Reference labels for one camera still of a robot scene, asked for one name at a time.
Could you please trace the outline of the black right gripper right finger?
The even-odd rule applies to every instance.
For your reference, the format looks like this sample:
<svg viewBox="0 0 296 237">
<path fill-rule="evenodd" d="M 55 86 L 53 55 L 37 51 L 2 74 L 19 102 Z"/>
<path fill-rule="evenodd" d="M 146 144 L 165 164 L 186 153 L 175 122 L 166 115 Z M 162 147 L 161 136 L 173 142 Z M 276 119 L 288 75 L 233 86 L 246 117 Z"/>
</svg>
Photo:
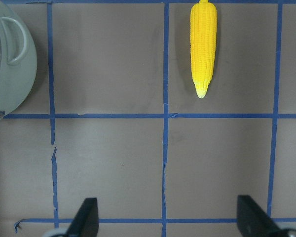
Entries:
<svg viewBox="0 0 296 237">
<path fill-rule="evenodd" d="M 296 237 L 296 229 L 281 229 L 250 195 L 237 197 L 237 228 L 243 237 Z"/>
</svg>

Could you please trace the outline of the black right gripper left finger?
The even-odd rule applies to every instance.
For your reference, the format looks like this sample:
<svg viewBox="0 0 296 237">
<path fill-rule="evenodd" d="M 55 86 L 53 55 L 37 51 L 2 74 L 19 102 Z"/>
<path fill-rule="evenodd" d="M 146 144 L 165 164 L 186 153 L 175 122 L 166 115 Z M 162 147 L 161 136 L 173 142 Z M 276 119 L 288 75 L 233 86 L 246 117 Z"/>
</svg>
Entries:
<svg viewBox="0 0 296 237">
<path fill-rule="evenodd" d="M 67 229 L 66 237 L 96 237 L 99 231 L 97 198 L 86 198 Z"/>
</svg>

